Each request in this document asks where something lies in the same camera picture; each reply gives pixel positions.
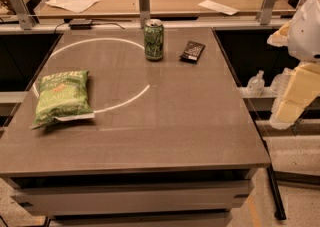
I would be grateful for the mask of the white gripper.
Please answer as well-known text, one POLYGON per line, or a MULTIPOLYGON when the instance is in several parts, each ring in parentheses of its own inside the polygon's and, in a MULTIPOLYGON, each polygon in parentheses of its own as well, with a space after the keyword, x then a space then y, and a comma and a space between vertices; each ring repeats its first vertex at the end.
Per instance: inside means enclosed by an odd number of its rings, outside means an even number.
POLYGON ((270 125, 278 130, 293 125, 320 95, 320 0, 306 0, 291 22, 271 34, 267 43, 275 47, 288 45, 289 54, 301 61, 293 70, 281 75, 278 95, 273 103, 270 125))

